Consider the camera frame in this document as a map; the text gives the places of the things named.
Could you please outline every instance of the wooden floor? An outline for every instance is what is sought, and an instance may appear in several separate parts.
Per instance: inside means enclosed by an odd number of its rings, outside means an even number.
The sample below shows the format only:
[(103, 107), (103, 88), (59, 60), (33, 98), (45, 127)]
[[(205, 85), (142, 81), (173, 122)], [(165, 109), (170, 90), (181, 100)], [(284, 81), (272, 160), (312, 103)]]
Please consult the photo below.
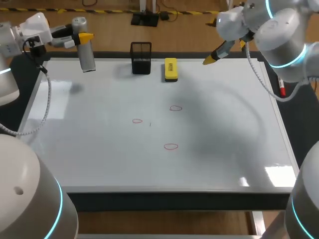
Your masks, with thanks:
[[(87, 4), (94, 0), (85, 0)], [(160, 3), (160, 9), (166, 8)], [(178, 10), (220, 10), (220, 0), (165, 0), (165, 4)], [(27, 8), (82, 8), (81, 0), (11, 0), (0, 7)], [(139, 9), (138, 0), (99, 0), (90, 9)], [(25, 21), (33, 12), (0, 13), (0, 21), (12, 24)], [(132, 41), (150, 41), (153, 51), (209, 52), (223, 40), (213, 27), (206, 26), (214, 15), (179, 15), (175, 22), (160, 21), (158, 27), (131, 26), (130, 14), (92, 14), (76, 12), (45, 12), (51, 26), (64, 25), (76, 16), (84, 16), (89, 30), (95, 34), (95, 51), (129, 51)], [(319, 39), (314, 17), (308, 28), (307, 40)], [(268, 225), (276, 212), (265, 213)], [(248, 235), (251, 228), (245, 212), (103, 212), (79, 213), (80, 233), (107, 234), (225, 234)]]

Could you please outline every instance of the yellow and black caution tape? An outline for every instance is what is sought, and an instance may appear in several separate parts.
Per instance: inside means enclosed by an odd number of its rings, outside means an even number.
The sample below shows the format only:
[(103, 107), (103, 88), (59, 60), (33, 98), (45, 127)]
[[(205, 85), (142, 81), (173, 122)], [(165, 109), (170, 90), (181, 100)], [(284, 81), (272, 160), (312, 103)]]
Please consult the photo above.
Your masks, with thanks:
[[(57, 13), (63, 12), (88, 12), (88, 13), (134, 13), (137, 10), (91, 10), (91, 9), (77, 9), (77, 8), (0, 8), (2, 12), (14, 11), (55, 11)], [(161, 11), (168, 14), (181, 14), (181, 15), (203, 15), (203, 14), (218, 14), (218, 11)]]

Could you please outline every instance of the black pen holder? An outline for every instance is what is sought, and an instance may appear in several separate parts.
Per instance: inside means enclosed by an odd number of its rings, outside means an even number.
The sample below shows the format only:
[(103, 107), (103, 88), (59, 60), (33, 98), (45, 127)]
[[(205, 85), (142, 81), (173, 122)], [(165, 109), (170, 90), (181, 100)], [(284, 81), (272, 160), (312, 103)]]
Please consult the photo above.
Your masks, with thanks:
[(131, 60), (132, 73), (135, 75), (149, 75), (151, 73), (152, 43), (132, 42)]

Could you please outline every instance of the white cable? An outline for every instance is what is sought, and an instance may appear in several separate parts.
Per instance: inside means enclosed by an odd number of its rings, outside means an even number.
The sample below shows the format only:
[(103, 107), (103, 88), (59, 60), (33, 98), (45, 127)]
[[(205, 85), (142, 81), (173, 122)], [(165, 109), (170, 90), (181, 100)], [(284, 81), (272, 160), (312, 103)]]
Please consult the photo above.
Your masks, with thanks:
[(295, 97), (295, 95), (296, 95), (297, 91), (299, 90), (300, 86), (306, 85), (306, 84), (309, 83), (309, 80), (306, 77), (305, 80), (299, 81), (296, 84), (296, 86), (295, 86), (295, 88), (294, 88), (294, 90), (293, 90), (293, 92), (291, 93), (290, 96), (288, 96), (287, 98), (280, 98), (280, 97), (276, 96), (273, 92), (271, 92), (271, 90), (269, 90), (267, 88), (267, 86), (264, 84), (263, 80), (258, 75), (257, 70), (256, 70), (256, 68), (254, 67), (254, 65), (253, 65), (253, 63), (251, 61), (251, 57), (250, 57), (250, 53), (249, 53), (249, 43), (248, 42), (246, 42), (246, 55), (247, 55), (248, 62), (250, 64), (253, 72), (255, 73), (257, 79), (259, 80), (260, 84), (265, 88), (265, 90), (268, 92), (268, 94), (271, 95), (273, 98), (275, 98), (277, 101), (287, 102), (287, 101), (291, 100), (293, 97)]
[(48, 114), (49, 114), (50, 104), (51, 104), (51, 93), (52, 93), (50, 77), (48, 76), (48, 74), (45, 74), (45, 76), (46, 76), (46, 79), (48, 81), (48, 86), (49, 86), (48, 102), (47, 102), (47, 105), (46, 105), (46, 110), (45, 110), (44, 117), (43, 117), (40, 125), (38, 126), (38, 128), (35, 128), (34, 130), (28, 131), (28, 132), (16, 132), (16, 131), (12, 131), (12, 130), (8, 129), (7, 127), (5, 127), (3, 124), (0, 123), (0, 128), (2, 130), (4, 130), (6, 133), (14, 135), (14, 136), (17, 136), (17, 135), (29, 135), (29, 134), (32, 134), (32, 133), (38, 131), (44, 125), (44, 123), (46, 121), (46, 118), (48, 117)]

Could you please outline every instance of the black device on floor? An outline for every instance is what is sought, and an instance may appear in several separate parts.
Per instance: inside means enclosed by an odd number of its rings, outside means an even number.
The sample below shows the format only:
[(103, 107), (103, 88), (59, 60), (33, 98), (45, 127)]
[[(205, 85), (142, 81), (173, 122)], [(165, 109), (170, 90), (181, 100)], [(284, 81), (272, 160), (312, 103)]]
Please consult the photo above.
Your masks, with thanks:
[(139, 26), (158, 26), (159, 15), (157, 13), (146, 12), (136, 12), (133, 13), (131, 20), (131, 25)]
[(132, 42), (131, 60), (132, 73), (136, 75), (148, 75), (151, 73), (151, 53), (152, 43), (150, 42)]

